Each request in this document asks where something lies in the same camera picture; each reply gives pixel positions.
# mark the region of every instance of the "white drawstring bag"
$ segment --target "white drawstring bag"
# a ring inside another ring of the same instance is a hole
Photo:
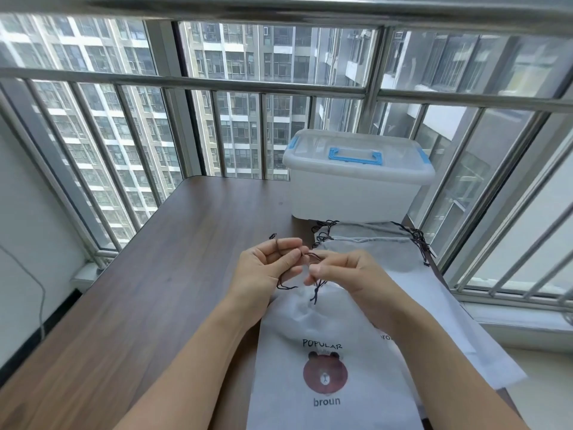
[[[341,253],[362,249],[372,255],[394,282],[433,315],[493,389],[506,388],[526,378],[519,365],[469,316],[436,278],[431,267],[424,265],[420,250],[410,239],[409,233],[391,222],[340,223],[332,227],[329,235],[333,239],[325,240],[319,249]],[[420,416],[425,417],[402,354],[384,332],[380,335],[398,356],[402,371],[419,406]]]
[[[247,430],[422,429],[397,356],[347,291],[313,296],[299,283],[261,320]]]

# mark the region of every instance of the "white storage bin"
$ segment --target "white storage bin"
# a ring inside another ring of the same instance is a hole
[[[286,148],[292,215],[301,219],[401,222],[434,168],[400,137],[298,131]]]

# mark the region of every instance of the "bear face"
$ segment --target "bear face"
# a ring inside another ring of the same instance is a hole
[[[348,380],[348,370],[340,361],[340,356],[333,351],[330,355],[308,354],[304,365],[303,378],[306,385],[319,394],[333,394],[340,390]]]

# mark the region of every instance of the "brown wooden tabletop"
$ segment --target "brown wooden tabletop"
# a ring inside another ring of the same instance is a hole
[[[0,390],[0,430],[109,430],[224,296],[240,252],[311,244],[282,181],[184,180]],[[212,429],[244,430],[258,325],[235,354]]]

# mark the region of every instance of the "forearm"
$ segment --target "forearm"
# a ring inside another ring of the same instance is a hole
[[[434,428],[528,428],[425,309],[404,311],[394,336]]]
[[[244,333],[244,316],[224,300],[116,430],[204,430]]]

